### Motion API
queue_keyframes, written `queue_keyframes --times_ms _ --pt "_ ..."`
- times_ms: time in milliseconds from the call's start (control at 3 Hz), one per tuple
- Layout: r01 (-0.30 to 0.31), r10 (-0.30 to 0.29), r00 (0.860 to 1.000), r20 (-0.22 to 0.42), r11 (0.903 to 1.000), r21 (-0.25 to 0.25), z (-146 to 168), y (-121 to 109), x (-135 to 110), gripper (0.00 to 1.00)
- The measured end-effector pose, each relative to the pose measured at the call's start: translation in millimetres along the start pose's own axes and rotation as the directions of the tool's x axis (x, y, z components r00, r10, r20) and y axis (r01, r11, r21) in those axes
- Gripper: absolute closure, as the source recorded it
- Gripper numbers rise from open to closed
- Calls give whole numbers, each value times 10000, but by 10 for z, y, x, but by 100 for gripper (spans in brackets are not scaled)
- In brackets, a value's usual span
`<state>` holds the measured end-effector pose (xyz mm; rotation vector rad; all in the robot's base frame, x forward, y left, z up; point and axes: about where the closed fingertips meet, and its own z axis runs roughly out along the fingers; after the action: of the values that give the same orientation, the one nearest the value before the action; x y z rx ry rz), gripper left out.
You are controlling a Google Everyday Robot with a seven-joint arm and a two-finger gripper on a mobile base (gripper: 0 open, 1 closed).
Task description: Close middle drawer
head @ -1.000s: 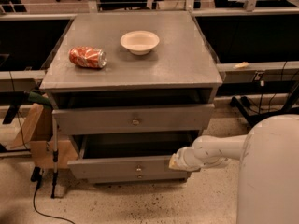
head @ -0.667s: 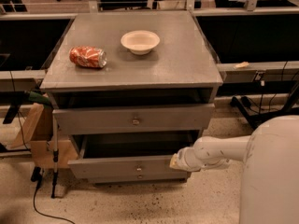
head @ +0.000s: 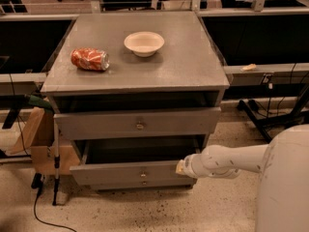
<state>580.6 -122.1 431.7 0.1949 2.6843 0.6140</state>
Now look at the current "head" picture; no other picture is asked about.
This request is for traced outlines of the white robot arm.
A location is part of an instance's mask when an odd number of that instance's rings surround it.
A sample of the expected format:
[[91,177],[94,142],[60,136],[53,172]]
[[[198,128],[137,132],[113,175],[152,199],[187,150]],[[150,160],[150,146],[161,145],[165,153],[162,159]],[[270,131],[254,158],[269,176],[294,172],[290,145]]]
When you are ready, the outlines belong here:
[[268,144],[210,145],[181,159],[176,172],[194,179],[259,174],[255,232],[309,232],[309,126],[283,130]]

